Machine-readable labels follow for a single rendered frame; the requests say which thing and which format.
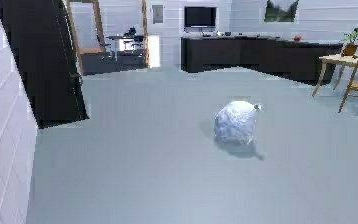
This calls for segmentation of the white crumpled bag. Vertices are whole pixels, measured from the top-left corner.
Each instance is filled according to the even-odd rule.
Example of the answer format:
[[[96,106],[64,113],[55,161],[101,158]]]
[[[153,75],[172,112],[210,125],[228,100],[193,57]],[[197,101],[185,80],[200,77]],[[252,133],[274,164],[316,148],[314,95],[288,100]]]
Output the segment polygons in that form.
[[[225,143],[250,144],[260,110],[260,104],[244,100],[231,101],[215,117],[215,137]]]

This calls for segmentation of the white desk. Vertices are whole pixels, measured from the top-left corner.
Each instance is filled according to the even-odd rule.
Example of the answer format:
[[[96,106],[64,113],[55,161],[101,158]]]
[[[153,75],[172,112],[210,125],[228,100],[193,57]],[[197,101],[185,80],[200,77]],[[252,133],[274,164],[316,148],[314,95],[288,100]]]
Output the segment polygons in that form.
[[[115,42],[113,50],[115,59],[119,61],[125,56],[134,56],[136,58],[145,60],[144,36],[131,35],[131,36],[108,36],[108,39]]]

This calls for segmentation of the long black cabinet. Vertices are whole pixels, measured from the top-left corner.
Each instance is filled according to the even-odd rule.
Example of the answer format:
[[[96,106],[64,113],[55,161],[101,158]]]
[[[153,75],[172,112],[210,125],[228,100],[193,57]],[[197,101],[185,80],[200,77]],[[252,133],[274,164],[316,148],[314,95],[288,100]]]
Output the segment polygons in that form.
[[[274,37],[182,37],[181,69],[189,73],[244,67],[315,85],[321,56],[340,54],[341,43],[313,43]]]

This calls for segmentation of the black television set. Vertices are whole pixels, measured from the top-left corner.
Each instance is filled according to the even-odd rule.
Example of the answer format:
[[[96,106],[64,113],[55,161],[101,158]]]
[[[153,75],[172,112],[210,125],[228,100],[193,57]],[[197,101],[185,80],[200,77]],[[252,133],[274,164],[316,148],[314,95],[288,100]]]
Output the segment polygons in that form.
[[[190,31],[195,28],[214,29],[216,27],[216,15],[216,7],[185,6],[184,30]]]

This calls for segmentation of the small grey framed picture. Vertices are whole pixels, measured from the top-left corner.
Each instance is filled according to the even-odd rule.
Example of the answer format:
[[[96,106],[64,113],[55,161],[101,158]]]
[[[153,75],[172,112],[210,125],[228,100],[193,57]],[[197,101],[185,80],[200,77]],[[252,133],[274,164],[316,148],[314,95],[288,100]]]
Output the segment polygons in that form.
[[[163,13],[164,13],[163,5],[152,6],[152,18],[154,24],[160,24],[163,22]]]

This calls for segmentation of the framed landscape picture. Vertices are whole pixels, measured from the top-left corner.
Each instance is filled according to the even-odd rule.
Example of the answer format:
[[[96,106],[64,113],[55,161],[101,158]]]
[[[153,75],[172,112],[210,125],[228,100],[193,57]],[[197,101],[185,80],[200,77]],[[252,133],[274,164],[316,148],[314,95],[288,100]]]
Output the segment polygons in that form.
[[[299,0],[267,0],[265,22],[294,22]]]

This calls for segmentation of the black room door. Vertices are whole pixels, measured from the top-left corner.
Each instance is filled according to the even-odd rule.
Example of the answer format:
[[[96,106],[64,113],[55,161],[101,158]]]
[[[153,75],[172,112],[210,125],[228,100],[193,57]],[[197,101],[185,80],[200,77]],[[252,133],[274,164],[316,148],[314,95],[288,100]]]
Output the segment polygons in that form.
[[[63,0],[0,0],[0,20],[38,127],[87,119]]]

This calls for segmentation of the light wooden table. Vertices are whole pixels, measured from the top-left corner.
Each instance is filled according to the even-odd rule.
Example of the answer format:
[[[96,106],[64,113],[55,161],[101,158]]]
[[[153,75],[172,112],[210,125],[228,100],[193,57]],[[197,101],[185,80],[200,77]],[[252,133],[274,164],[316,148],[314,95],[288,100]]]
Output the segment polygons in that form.
[[[339,75],[333,86],[333,89],[336,89],[337,86],[339,85],[345,67],[358,68],[358,55],[354,55],[354,56],[342,56],[341,54],[327,55],[327,56],[321,56],[320,60],[321,60],[320,76],[312,92],[312,96],[316,95],[320,86],[322,85],[328,64],[340,65]]]

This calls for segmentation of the green house plant in pot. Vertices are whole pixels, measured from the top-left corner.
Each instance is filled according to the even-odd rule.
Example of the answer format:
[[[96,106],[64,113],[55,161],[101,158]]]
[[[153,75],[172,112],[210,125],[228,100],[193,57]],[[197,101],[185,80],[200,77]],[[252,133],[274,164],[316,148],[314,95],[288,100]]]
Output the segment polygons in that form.
[[[342,50],[342,56],[354,56],[358,45],[356,41],[358,40],[358,27],[354,28],[350,33],[345,34],[343,42],[345,43]]]

